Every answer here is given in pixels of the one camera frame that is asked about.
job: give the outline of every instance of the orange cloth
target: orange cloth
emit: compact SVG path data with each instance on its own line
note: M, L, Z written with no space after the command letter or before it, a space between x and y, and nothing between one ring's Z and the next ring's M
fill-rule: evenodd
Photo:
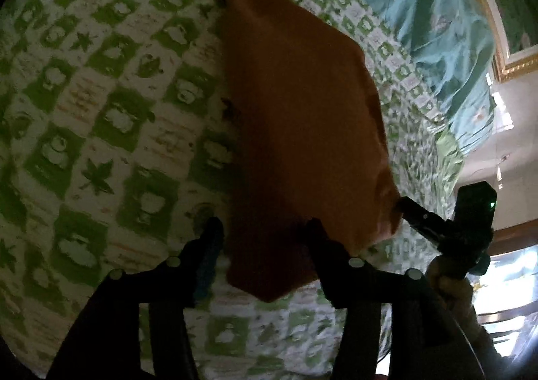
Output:
M228 281L272 301L316 274L297 226L318 217L351 255L401 215L376 87L348 36L288 0L226 0L225 72L240 111Z

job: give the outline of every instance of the finger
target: finger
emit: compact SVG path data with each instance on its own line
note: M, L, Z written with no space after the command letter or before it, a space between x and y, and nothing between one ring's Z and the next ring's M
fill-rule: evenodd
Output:
M454 303L450 311L452 312L454 317L457 319L457 321L461 324L463 321L466 321L469 315L471 314L471 308L472 308L471 304L458 300Z
M473 288L466 278L463 280L454 280L453 278L441 276L439 278L439 289L454 297L456 300L467 303L469 306L472 302Z
M426 270L426 280L431 285L432 288L437 289L438 286L438 279L440 277L440 270L441 267L439 265L441 259L439 259L440 256L435 257L430 265L428 266L428 269Z
M436 295L437 295L437 299L439 300L440 305L443 307L443 309L450 310L450 306L447 304L446 300L444 300L443 297L439 293L436 293Z

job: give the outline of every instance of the green patterned bedsheet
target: green patterned bedsheet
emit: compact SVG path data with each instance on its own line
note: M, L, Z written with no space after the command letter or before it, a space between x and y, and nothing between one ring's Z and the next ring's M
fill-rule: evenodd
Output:
M403 195L447 216L461 160L429 88L363 0L293 0L354 38L380 93ZM227 222L235 130L217 0L10 0L0 14L0 327L45 372L111 269L151 269ZM431 245L404 224L364 258L424 269ZM330 370L342 334L312 283L264 304L225 281L186 311L202 378L294 379ZM380 354L390 343L384 310ZM143 365L151 371L147 308Z

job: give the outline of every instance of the gold picture frame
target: gold picture frame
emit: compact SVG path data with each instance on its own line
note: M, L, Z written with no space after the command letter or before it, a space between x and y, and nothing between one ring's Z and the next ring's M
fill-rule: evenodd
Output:
M495 79L500 83L504 83L512 78L538 70L538 45L532 45L523 51L510 53L508 39L496 1L477 1L484 10L495 38L496 50L492 64Z

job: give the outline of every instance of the human hand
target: human hand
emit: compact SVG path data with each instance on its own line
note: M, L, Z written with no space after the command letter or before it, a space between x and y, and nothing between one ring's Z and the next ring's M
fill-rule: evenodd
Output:
M426 278L433 290L440 296L443 305L450 310L470 343L474 343L482 332L472 305L473 288L469 280L454 280L445 274L450 269L448 259L443 256L434 258Z

